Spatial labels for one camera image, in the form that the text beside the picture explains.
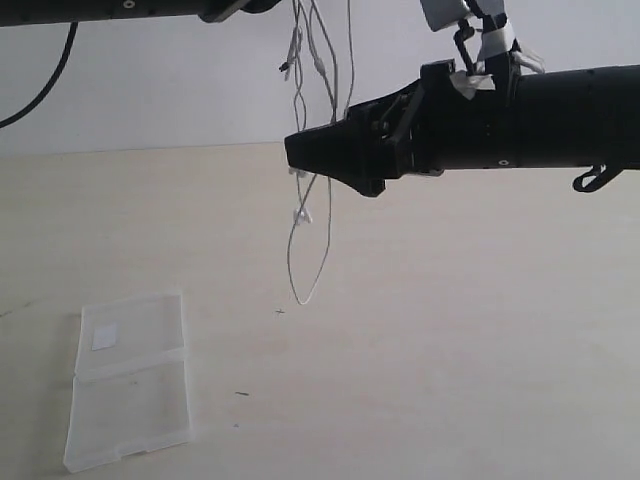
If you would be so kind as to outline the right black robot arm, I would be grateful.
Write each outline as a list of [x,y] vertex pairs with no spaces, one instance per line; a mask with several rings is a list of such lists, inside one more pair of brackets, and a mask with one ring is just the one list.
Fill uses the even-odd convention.
[[465,97],[451,60],[424,65],[401,90],[345,119],[285,139],[289,165],[377,197],[389,180],[447,170],[578,168],[592,193],[639,166],[639,70],[605,67],[494,74]]

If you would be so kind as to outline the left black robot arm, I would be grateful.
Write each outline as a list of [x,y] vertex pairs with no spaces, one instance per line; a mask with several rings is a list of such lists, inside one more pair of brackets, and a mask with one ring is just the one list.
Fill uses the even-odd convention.
[[1,0],[1,26],[196,16],[220,23],[237,12],[265,13],[279,0]]

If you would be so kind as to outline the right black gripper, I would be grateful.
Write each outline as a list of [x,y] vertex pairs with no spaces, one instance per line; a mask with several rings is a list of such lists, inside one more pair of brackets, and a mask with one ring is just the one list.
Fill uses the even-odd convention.
[[474,75],[449,60],[426,64],[417,80],[351,107],[346,120],[287,136],[288,165],[364,197],[406,175],[512,168],[514,96],[510,60]]

